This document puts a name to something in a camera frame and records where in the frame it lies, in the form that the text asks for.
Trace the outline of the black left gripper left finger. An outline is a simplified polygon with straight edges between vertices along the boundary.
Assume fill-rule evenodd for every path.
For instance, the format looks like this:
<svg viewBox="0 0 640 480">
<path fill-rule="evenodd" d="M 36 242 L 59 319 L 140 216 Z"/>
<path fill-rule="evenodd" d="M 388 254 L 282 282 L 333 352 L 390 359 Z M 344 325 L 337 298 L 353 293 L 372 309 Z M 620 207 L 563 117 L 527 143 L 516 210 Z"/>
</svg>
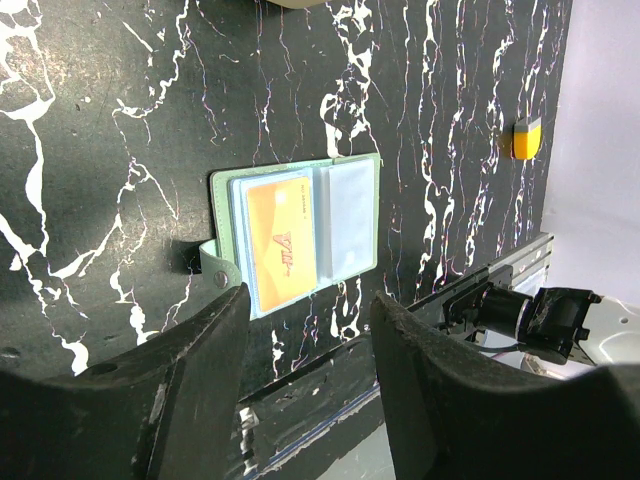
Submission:
<svg viewBox="0 0 640 480">
<path fill-rule="evenodd" d="M 3 373 L 2 477 L 222 478 L 249 320 L 242 285 L 76 377 Z"/>
</svg>

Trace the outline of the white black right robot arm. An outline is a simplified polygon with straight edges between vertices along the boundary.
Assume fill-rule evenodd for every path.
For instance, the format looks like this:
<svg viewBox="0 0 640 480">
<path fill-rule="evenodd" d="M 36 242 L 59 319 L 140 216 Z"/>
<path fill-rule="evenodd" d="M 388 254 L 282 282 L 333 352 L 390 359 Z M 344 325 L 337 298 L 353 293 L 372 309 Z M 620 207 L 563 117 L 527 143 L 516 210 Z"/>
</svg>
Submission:
<svg viewBox="0 0 640 480">
<path fill-rule="evenodd" d="M 639 309 L 591 290 L 540 288 L 533 295 L 494 282 L 444 302 L 439 328 L 482 354 L 558 379 L 571 371 L 639 363 Z"/>
</svg>

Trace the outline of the orange VIP credit card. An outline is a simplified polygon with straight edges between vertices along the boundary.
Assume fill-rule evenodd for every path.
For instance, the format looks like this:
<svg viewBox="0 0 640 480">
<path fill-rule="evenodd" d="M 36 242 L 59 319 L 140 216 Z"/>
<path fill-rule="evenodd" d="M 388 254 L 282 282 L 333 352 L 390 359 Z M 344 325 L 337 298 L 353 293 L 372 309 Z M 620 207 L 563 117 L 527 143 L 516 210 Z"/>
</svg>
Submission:
<svg viewBox="0 0 640 480">
<path fill-rule="evenodd" d="M 246 200 L 256 309 L 268 313 L 317 286 L 311 179 L 252 186 Z"/>
</svg>

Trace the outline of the mint green card holder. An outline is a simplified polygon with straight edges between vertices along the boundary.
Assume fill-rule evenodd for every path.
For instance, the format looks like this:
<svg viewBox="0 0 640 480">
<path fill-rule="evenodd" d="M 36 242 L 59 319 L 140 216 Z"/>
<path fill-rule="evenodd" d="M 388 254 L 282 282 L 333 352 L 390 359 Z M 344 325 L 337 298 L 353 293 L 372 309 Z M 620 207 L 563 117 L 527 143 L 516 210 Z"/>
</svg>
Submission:
<svg viewBox="0 0 640 480">
<path fill-rule="evenodd" d="M 369 153 L 213 173 L 199 253 L 214 294 L 246 285 L 257 319 L 374 269 L 381 166 Z"/>
</svg>

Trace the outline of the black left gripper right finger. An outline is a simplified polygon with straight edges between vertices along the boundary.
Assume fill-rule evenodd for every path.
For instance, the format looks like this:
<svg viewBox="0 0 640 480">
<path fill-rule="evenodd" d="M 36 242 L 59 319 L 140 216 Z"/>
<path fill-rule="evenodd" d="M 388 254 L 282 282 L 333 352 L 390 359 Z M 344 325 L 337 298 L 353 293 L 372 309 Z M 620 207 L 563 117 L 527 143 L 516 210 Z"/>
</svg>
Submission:
<svg viewBox="0 0 640 480">
<path fill-rule="evenodd" d="M 492 360 L 390 297 L 371 336 L 399 479 L 635 479 L 639 369 L 555 380 Z"/>
</svg>

